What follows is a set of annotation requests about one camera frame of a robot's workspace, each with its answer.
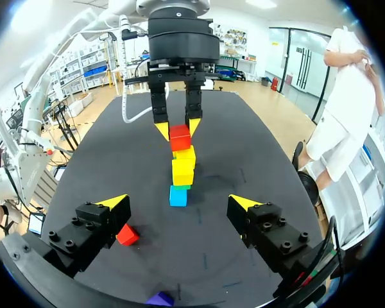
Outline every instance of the black tabletop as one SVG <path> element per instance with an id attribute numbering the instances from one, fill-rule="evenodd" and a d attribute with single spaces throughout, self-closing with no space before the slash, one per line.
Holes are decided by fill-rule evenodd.
<path id="1" fill-rule="evenodd" d="M 147 108 L 149 94 L 128 96 L 128 117 Z M 288 222 L 321 240 L 308 195 L 268 128 L 237 95 L 203 91 L 203 119 L 192 138 L 197 166 L 188 206 L 169 206 L 172 153 L 147 114 L 132 124 L 113 100 L 89 130 L 58 184 L 43 238 L 85 201 L 130 195 L 132 246 L 103 249 L 76 280 L 110 295 L 144 303 L 167 291 L 175 305 L 217 303 L 255 307 L 281 281 L 255 250 L 247 250 L 227 219 L 229 194 L 272 201 Z M 171 125 L 184 121 L 185 93 L 167 102 Z"/>

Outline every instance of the red block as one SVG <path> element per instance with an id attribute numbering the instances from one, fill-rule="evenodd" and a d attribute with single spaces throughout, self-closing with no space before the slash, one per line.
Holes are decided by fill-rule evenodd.
<path id="1" fill-rule="evenodd" d="M 139 238 L 140 236 L 127 223 L 124 225 L 120 233 L 118 233 L 117 235 L 117 240 L 120 242 L 120 244 L 124 246 L 130 246 L 131 244 L 138 241 Z"/>
<path id="2" fill-rule="evenodd" d="M 190 130 L 187 125 L 176 125 L 169 128 L 171 151 L 188 150 L 191 147 Z"/>

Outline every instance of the blue block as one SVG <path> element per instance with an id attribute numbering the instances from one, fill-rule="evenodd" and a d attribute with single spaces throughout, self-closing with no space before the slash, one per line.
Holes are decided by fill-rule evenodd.
<path id="1" fill-rule="evenodd" d="M 146 304 L 172 307 L 174 306 L 174 300 L 164 292 L 159 292 L 151 297 Z"/>
<path id="2" fill-rule="evenodd" d="M 172 207 L 187 206 L 187 191 L 188 189 L 176 190 L 174 185 L 171 185 L 169 190 L 169 204 Z"/>

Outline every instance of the wooden floor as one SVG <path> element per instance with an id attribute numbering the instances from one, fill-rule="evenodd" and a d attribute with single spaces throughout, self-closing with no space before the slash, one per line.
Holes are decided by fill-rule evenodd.
<path id="1" fill-rule="evenodd" d="M 292 102 L 278 92 L 272 91 L 269 87 L 263 87 L 260 83 L 216 81 L 216 90 L 219 87 L 222 87 L 223 91 L 238 93 L 246 101 L 269 128 L 288 156 L 288 159 L 292 159 L 296 144 L 299 141 L 308 141 L 315 129 L 315 124 Z M 184 90 L 184 83 L 172 83 L 171 90 Z M 67 121 L 70 125 L 75 124 L 77 127 L 78 133 L 75 133 L 74 136 L 78 142 L 85 137 L 93 122 L 96 121 L 102 111 L 116 97 L 115 88 L 110 88 L 109 86 L 94 88 L 91 89 L 91 92 L 93 102 L 74 119 Z M 54 144 L 61 148 L 70 149 L 66 141 L 60 140 L 62 133 L 55 126 L 49 127 L 42 136 L 51 139 Z M 65 161 L 66 159 L 61 156 L 60 152 L 56 151 L 51 164 L 62 164 Z M 23 223 L 17 226 L 17 231 L 23 234 L 26 229 L 27 219 L 24 218 Z M 324 232 L 325 227 L 321 226 L 321 231 Z M 0 229 L 0 239 L 3 236 L 3 231 Z"/>

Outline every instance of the screw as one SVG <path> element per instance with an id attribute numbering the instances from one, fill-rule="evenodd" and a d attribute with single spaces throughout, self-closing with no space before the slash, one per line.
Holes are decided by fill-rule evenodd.
<path id="1" fill-rule="evenodd" d="M 49 238 L 53 242 L 58 242 L 58 240 L 60 239 L 55 231 L 50 231 L 49 232 Z"/>
<path id="2" fill-rule="evenodd" d="M 19 259 L 20 259 L 20 254 L 19 254 L 18 252 L 13 252 L 13 253 L 12 253 L 12 259 L 13 259 L 14 261 L 19 260 Z"/>
<path id="3" fill-rule="evenodd" d="M 283 252 L 283 253 L 287 253 L 287 252 L 290 251 L 290 249 L 291 249 L 292 246 L 293 246 L 293 245 L 291 244 L 291 242 L 289 242 L 289 241 L 284 241 L 284 242 L 282 242 L 282 244 L 281 244 L 281 246 L 280 246 L 280 250 L 281 250 L 281 252 Z"/>
<path id="4" fill-rule="evenodd" d="M 28 253 L 30 251 L 30 247 L 28 245 L 23 246 L 24 253 Z"/>
<path id="5" fill-rule="evenodd" d="M 85 228 L 87 229 L 87 230 L 94 230 L 95 229 L 95 225 L 94 225 L 94 223 L 92 223 L 92 222 L 89 222 L 89 223 L 86 223 L 85 224 Z"/>
<path id="6" fill-rule="evenodd" d="M 283 217 L 278 219 L 278 226 L 285 226 L 287 224 L 287 220 Z"/>
<path id="7" fill-rule="evenodd" d="M 76 248 L 76 244 L 72 240 L 68 240 L 64 243 L 64 246 L 69 250 L 70 252 L 73 251 Z"/>
<path id="8" fill-rule="evenodd" d="M 298 240 L 301 243 L 306 243 L 308 241 L 308 233 L 307 232 L 301 232 L 300 237 L 298 238 Z"/>
<path id="9" fill-rule="evenodd" d="M 262 224 L 262 230 L 265 232 L 268 232 L 271 230 L 272 224 L 271 223 L 263 223 Z"/>
<path id="10" fill-rule="evenodd" d="M 74 226 L 78 226 L 78 225 L 80 225 L 80 220 L 77 217 L 73 217 L 73 218 L 71 218 L 71 223 Z"/>

